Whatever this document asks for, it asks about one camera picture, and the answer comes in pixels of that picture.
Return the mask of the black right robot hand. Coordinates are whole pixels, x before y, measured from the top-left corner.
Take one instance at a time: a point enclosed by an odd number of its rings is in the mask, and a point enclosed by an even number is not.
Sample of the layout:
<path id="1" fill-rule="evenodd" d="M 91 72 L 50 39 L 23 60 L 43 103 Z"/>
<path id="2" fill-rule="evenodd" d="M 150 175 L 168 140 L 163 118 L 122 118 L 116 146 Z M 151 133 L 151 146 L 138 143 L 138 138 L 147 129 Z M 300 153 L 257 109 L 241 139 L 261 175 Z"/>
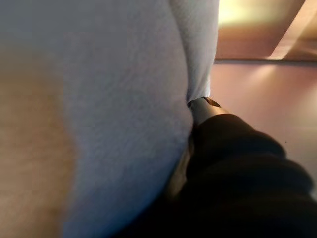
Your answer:
<path id="1" fill-rule="evenodd" d="M 119 238 L 314 238 L 317 203 L 306 170 L 283 147 L 208 97 L 192 100 L 186 182 Z"/>

